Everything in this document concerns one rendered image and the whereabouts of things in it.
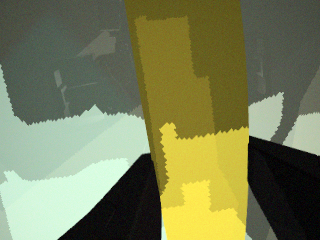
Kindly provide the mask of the yellow bar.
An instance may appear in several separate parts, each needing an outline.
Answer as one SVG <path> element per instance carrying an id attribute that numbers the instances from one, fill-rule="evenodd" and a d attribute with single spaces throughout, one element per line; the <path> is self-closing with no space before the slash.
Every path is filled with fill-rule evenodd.
<path id="1" fill-rule="evenodd" d="M 124 0 L 167 240 L 244 240 L 249 107 L 240 0 Z"/>

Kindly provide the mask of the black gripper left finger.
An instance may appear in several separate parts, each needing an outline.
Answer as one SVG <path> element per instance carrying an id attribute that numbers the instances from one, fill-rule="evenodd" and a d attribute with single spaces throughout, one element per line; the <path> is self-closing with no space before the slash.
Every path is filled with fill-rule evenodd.
<path id="1" fill-rule="evenodd" d="M 163 211 L 151 153 L 141 155 L 59 240 L 161 240 Z"/>

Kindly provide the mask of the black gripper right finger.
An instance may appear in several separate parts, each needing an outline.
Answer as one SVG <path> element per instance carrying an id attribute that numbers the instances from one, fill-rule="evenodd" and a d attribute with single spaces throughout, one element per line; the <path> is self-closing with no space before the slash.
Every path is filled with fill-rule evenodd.
<path id="1" fill-rule="evenodd" d="M 249 135 L 248 181 L 279 240 L 320 240 L 320 155 Z"/>

